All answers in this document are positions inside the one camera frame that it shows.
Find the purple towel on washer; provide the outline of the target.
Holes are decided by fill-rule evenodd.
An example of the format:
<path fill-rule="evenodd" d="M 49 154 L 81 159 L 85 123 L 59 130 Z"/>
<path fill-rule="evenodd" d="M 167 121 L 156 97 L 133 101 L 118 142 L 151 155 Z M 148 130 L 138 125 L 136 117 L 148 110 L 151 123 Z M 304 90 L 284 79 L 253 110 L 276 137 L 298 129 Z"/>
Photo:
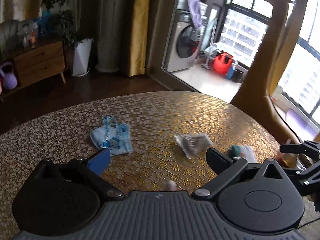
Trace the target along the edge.
<path fill-rule="evenodd" d="M 202 24 L 201 9 L 199 0 L 187 0 L 191 20 L 195 29 L 199 29 Z"/>

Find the yellow curtain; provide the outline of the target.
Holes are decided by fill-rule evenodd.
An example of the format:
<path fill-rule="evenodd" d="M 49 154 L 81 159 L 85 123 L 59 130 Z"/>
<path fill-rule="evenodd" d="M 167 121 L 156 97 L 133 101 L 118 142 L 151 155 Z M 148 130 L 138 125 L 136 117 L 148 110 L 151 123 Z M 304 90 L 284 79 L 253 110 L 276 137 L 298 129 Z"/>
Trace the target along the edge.
<path fill-rule="evenodd" d="M 129 76 L 145 74 L 149 4 L 150 0 L 135 0 L 133 4 Z"/>

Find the front load washing machine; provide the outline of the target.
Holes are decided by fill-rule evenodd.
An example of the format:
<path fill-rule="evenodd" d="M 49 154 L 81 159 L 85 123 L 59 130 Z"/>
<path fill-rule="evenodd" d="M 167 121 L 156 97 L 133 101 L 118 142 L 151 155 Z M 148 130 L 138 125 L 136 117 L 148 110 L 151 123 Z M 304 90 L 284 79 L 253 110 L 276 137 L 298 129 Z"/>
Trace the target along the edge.
<path fill-rule="evenodd" d="M 178 0 L 164 64 L 167 72 L 177 72 L 193 66 L 207 24 L 207 7 L 208 5 L 200 3 L 201 26 L 196 29 L 187 0 Z"/>

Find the wooden drawer cabinet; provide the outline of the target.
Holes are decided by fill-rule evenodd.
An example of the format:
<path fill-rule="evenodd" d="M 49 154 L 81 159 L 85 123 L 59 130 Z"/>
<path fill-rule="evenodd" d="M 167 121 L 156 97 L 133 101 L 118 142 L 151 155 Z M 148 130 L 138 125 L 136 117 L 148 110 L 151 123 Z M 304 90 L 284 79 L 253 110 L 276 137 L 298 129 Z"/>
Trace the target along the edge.
<path fill-rule="evenodd" d="M 54 75 L 60 75 L 63 83 L 66 82 L 63 74 L 66 70 L 66 57 L 61 40 L 40 41 L 34 47 L 16 47 L 8 51 L 7 57 L 14 65 L 17 86 L 12 90 L 5 89 L 1 93 L 1 100 L 22 88 Z"/>

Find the tan giraffe shaped chair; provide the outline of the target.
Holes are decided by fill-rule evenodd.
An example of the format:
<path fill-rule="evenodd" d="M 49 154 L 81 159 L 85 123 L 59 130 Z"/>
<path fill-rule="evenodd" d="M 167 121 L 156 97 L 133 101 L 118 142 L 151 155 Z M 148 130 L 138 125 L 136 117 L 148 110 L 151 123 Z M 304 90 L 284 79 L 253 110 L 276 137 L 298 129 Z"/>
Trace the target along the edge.
<path fill-rule="evenodd" d="M 291 0 L 263 1 L 272 5 L 272 17 L 250 70 L 231 104 L 261 124 L 280 144 L 289 139 L 297 144 L 300 142 L 298 135 L 276 111 L 271 95 L 298 40 L 308 0 L 296 0 L 290 14 Z"/>

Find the tall covered air conditioner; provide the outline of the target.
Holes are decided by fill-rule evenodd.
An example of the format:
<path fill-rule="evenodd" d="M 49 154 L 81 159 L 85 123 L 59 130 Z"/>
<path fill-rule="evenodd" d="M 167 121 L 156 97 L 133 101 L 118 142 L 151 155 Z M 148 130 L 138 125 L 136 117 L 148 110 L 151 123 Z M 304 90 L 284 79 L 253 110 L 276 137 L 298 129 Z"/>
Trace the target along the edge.
<path fill-rule="evenodd" d="M 130 0 L 100 0 L 98 22 L 98 64 L 102 73 L 116 72 L 123 57 L 129 24 Z"/>

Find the purple kettlebell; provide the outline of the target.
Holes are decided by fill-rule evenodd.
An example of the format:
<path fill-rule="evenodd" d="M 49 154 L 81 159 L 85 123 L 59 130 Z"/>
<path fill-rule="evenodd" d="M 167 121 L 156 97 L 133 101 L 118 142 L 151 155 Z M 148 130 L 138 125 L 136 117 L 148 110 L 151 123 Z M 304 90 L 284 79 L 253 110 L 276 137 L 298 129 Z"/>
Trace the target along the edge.
<path fill-rule="evenodd" d="M 12 90 L 17 86 L 17 78 L 14 74 L 13 65 L 11 62 L 6 62 L 1 65 L 1 88 Z"/>

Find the bag of cotton swabs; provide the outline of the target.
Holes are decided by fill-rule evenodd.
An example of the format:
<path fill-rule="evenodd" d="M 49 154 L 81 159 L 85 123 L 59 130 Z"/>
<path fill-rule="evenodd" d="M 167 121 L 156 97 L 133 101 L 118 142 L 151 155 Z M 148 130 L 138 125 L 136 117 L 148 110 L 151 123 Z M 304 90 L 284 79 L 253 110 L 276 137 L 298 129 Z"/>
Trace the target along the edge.
<path fill-rule="evenodd" d="M 213 146 L 212 140 L 206 133 L 178 134 L 174 138 L 188 159 L 196 158 L 201 152 Z"/>

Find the blue cartoon face mask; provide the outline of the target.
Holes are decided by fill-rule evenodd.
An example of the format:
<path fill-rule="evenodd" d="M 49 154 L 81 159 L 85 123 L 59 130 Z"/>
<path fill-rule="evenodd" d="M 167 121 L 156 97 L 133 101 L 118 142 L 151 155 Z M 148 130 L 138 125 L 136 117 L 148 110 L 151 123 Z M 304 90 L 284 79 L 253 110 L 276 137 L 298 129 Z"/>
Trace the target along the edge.
<path fill-rule="evenodd" d="M 108 149 L 111 156 L 133 152 L 129 124 L 117 122 L 114 116 L 104 117 L 103 126 L 93 130 L 90 139 L 97 149 Z"/>

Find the red bucket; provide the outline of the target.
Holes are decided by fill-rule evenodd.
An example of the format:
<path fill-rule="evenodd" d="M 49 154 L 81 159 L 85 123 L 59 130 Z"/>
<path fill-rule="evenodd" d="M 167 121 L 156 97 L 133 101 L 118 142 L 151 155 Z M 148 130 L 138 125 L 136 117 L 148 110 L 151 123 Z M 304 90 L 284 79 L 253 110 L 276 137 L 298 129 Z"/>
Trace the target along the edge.
<path fill-rule="evenodd" d="M 234 57 L 226 52 L 216 55 L 213 62 L 213 70 L 221 75 L 226 75 L 233 63 Z"/>

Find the potted green tree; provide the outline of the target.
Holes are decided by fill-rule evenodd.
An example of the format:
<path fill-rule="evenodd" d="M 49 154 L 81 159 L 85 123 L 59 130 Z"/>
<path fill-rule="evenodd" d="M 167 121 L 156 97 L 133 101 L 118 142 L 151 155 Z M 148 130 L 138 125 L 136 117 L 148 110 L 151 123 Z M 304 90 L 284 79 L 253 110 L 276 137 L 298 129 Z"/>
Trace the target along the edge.
<path fill-rule="evenodd" d="M 80 0 L 42 0 L 42 16 L 48 17 L 47 27 L 57 33 L 68 47 L 76 43 Z"/>

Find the teal white tissue pack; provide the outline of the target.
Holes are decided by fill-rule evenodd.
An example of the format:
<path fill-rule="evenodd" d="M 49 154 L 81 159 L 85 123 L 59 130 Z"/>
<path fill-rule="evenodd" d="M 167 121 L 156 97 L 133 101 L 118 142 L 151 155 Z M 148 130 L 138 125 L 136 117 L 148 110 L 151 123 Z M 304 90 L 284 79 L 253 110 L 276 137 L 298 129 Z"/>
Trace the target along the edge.
<path fill-rule="evenodd" d="M 254 156 L 254 151 L 251 146 L 232 145 L 231 149 L 229 150 L 228 156 L 230 158 L 242 157 L 249 163 L 257 163 L 257 160 Z"/>

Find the white bunny plush toy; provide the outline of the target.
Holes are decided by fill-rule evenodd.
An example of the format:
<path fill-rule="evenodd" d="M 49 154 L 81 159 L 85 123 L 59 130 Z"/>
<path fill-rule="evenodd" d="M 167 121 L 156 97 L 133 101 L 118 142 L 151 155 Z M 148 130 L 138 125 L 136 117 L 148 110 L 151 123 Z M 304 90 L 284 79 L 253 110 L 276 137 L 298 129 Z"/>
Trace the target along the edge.
<path fill-rule="evenodd" d="M 173 180 L 168 180 L 165 186 L 165 191 L 177 191 L 177 185 Z"/>

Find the white plant pot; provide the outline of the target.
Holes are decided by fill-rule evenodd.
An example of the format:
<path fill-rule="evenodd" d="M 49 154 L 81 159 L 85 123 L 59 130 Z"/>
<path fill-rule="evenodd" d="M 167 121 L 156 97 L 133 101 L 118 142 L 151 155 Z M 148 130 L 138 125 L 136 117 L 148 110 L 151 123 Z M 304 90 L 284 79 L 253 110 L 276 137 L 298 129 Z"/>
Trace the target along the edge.
<path fill-rule="evenodd" d="M 89 72 L 88 63 L 92 43 L 92 38 L 86 38 L 80 42 L 76 42 L 74 49 L 72 76 L 82 77 Z"/>

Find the purple floor mat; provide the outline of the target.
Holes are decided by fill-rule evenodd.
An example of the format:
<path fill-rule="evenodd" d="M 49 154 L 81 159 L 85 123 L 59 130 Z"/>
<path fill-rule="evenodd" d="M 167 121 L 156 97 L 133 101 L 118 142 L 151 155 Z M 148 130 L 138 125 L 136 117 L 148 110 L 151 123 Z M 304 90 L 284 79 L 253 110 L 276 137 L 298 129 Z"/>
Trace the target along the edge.
<path fill-rule="evenodd" d="M 302 140 L 314 140 L 319 134 L 319 128 L 309 120 L 304 114 L 289 108 L 286 112 L 285 119 L 287 124 Z"/>

